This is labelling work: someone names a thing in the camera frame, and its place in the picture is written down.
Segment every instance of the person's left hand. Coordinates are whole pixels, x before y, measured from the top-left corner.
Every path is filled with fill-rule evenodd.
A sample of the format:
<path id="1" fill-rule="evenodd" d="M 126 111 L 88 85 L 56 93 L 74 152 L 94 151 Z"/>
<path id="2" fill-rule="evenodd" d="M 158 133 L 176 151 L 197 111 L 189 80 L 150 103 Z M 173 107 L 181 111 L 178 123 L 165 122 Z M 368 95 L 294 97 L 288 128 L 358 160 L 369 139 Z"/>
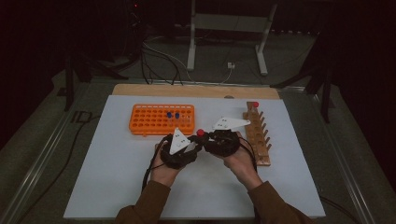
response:
<path id="1" fill-rule="evenodd" d="M 167 167 L 166 164 L 163 164 L 163 160 L 161 160 L 161 150 L 163 150 L 163 146 L 161 146 L 160 150 L 158 151 L 157 157 L 155 158 L 152 167 L 159 165 L 161 166 L 151 170 L 150 180 L 159 182 L 170 188 L 175 182 L 176 176 L 183 168 L 176 170 Z"/>

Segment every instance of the table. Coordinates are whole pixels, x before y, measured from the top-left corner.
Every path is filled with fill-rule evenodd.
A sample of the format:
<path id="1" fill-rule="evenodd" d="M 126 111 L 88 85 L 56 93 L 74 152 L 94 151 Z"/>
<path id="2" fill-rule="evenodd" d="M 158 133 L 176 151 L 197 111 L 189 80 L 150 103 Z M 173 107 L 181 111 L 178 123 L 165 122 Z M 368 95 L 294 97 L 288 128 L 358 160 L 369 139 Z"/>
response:
<path id="1" fill-rule="evenodd" d="M 224 96 L 235 99 L 221 99 Z M 144 171 L 153 153 L 150 147 L 162 137 L 142 137 L 129 132 L 127 123 L 133 104 L 194 103 L 196 124 L 207 130 L 219 113 L 240 115 L 246 109 L 248 96 L 267 105 L 264 113 L 269 119 L 267 127 L 273 141 L 270 151 L 273 164 L 260 167 L 259 175 L 270 180 L 286 202 L 311 217 L 325 216 L 291 122 L 285 119 L 288 116 L 286 107 L 276 90 L 120 84 L 107 100 L 64 217 L 113 218 L 120 208 L 137 200 Z M 219 110 L 225 107 L 226 112 Z M 203 151 L 197 161 L 177 177 L 162 214 L 164 219 L 252 217 L 251 201 L 244 187 L 221 160 Z"/>

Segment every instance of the wooden peg board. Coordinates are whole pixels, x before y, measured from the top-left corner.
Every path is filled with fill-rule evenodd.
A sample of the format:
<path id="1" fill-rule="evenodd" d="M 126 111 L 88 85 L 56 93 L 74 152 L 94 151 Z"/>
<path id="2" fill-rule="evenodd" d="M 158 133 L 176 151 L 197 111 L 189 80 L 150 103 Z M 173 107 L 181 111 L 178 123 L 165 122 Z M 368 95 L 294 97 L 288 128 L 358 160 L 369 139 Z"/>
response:
<path id="1" fill-rule="evenodd" d="M 256 102 L 247 102 L 247 112 L 243 113 L 244 119 L 250 120 L 250 124 L 245 126 L 247 140 L 253 147 L 257 165 L 271 165 L 270 156 L 268 154 L 271 144 L 268 144 L 270 137 L 267 137 L 268 130 L 265 130 L 263 112 L 257 110 Z"/>

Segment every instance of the red cap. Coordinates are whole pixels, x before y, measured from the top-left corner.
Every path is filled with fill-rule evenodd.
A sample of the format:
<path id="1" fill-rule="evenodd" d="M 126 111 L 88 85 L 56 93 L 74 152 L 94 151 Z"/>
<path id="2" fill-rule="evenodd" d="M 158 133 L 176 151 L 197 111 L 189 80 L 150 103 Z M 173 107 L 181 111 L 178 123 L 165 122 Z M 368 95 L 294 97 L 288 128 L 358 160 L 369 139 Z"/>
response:
<path id="1" fill-rule="evenodd" d="M 197 136 L 198 137 L 204 136 L 204 134 L 205 134 L 204 130 L 198 129 L 198 131 L 197 131 Z"/>

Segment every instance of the dark background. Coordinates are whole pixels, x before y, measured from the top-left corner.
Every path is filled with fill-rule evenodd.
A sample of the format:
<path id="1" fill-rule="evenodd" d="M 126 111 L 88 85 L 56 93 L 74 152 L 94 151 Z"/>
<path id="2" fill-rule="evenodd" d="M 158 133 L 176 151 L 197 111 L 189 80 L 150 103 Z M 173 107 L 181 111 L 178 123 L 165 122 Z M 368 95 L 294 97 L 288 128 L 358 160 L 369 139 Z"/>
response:
<path id="1" fill-rule="evenodd" d="M 261 4 L 202 0 L 197 11 L 214 13 L 220 8 L 221 13 L 234 14 L 238 9 L 238 14 L 257 16 Z M 318 35 L 303 69 L 331 64 L 332 83 L 339 86 L 394 189 L 395 9 L 391 1 L 279 0 L 272 27 L 276 34 Z M 0 147 L 52 90 L 50 79 L 64 69 L 67 50 L 111 61 L 135 50 L 131 27 L 148 23 L 172 36 L 174 24 L 189 23 L 190 10 L 190 1 L 181 0 L 2 0 Z"/>

